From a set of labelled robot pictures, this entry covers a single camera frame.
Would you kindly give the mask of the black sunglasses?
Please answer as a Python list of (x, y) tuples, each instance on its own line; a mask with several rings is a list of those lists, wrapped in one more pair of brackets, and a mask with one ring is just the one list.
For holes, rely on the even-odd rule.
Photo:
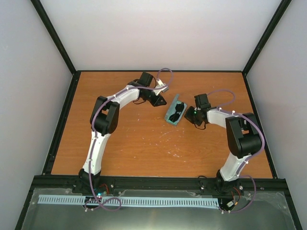
[(170, 122), (177, 122), (182, 114), (182, 112), (184, 111), (185, 109), (185, 105), (183, 102), (181, 103), (177, 103), (176, 106), (175, 106), (175, 112), (173, 114), (170, 115), (169, 117), (169, 121)]

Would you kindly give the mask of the grey green glasses case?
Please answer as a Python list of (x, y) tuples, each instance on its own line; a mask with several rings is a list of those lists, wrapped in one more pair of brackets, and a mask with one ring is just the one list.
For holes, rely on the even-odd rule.
[(179, 100), (179, 94), (174, 97), (169, 109), (165, 115), (165, 121), (173, 126), (177, 126), (180, 122), (184, 112), (187, 108), (187, 104)]

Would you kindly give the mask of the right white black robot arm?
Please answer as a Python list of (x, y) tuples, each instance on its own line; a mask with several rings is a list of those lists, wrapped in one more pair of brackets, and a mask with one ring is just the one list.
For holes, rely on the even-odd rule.
[(238, 185), (240, 174), (249, 160), (261, 153), (265, 146), (264, 135), (253, 113), (240, 114), (221, 107), (212, 107), (207, 94), (194, 97), (195, 106), (188, 108), (185, 118), (194, 126), (218, 125), (226, 129), (229, 155), (218, 170), (212, 188), (219, 194), (228, 193)]

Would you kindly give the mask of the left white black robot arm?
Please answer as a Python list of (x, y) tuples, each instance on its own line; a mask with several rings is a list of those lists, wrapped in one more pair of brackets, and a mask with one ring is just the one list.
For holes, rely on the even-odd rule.
[(143, 99), (152, 106), (166, 105), (161, 93), (168, 90), (168, 84), (158, 77), (155, 87), (150, 87), (153, 75), (143, 72), (139, 79), (129, 82), (119, 92), (108, 96), (99, 96), (95, 102), (91, 117), (91, 142), (86, 161), (79, 171), (83, 187), (89, 193), (96, 192), (100, 187), (100, 173), (103, 154), (111, 134), (118, 126), (119, 112), (129, 103)]

